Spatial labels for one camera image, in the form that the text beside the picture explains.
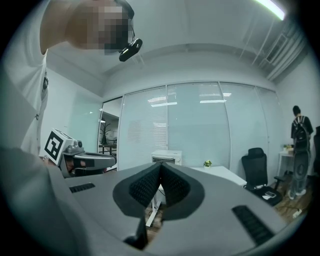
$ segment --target chair headrest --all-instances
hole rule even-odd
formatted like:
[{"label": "chair headrest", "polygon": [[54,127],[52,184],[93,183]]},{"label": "chair headrest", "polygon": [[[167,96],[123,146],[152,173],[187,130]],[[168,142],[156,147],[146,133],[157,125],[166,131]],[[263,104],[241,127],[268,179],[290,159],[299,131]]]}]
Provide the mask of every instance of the chair headrest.
[{"label": "chair headrest", "polygon": [[264,151],[260,147],[254,147],[248,150],[248,156],[257,156],[257,155],[263,155],[263,154],[264,154]]}]

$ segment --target chair seat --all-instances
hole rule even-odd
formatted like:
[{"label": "chair seat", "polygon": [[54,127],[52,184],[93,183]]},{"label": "chair seat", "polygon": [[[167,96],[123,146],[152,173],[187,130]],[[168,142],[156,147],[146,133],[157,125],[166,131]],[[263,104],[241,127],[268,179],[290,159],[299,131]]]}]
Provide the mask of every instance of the chair seat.
[{"label": "chair seat", "polygon": [[[257,197],[261,198],[263,201],[267,202],[271,206],[275,206],[276,204],[280,203],[280,201],[283,198],[282,195],[277,190],[269,186],[264,186],[260,189],[254,189],[249,191],[255,194]],[[266,194],[266,192],[274,193],[276,196],[274,198],[269,198],[268,200],[266,200],[262,197]]]}]

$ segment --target standing person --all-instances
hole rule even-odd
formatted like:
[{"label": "standing person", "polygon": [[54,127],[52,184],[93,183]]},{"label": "standing person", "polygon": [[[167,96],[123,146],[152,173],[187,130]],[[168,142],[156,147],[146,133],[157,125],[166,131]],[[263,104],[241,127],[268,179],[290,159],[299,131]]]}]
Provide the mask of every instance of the standing person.
[{"label": "standing person", "polygon": [[314,132],[310,119],[301,115],[298,106],[293,107],[295,116],[291,125],[291,138],[294,144],[293,175],[291,188],[288,192],[289,198],[302,196],[306,193],[307,172],[310,161],[310,138]]},{"label": "standing person", "polygon": [[124,0],[41,1],[17,29],[0,63],[0,147],[39,155],[50,87],[48,49],[69,42],[83,50],[121,51],[133,15]]}]

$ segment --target wooden floor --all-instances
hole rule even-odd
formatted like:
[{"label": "wooden floor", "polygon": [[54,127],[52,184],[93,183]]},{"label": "wooden floor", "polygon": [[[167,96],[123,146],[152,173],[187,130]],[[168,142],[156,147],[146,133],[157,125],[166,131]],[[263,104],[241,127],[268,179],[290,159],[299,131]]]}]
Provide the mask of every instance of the wooden floor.
[{"label": "wooden floor", "polygon": [[[302,210],[302,214],[306,214],[311,205],[313,198],[313,187],[315,182],[312,178],[308,178],[306,184],[306,194],[302,196],[297,196],[294,200],[290,200],[288,197],[288,190],[290,189],[290,184],[292,180],[292,175],[287,174],[285,176],[285,182],[279,185],[278,191],[283,195],[283,200],[278,203],[274,209],[278,212],[278,214],[289,224],[294,220],[293,214],[298,210]],[[166,210],[166,205],[161,204],[159,207],[158,214],[155,216],[154,221],[151,227],[146,227],[148,242],[150,243],[157,232],[159,232],[161,228],[161,219],[162,214]],[[147,222],[149,215],[152,212],[151,205],[145,210],[145,222]]]}]

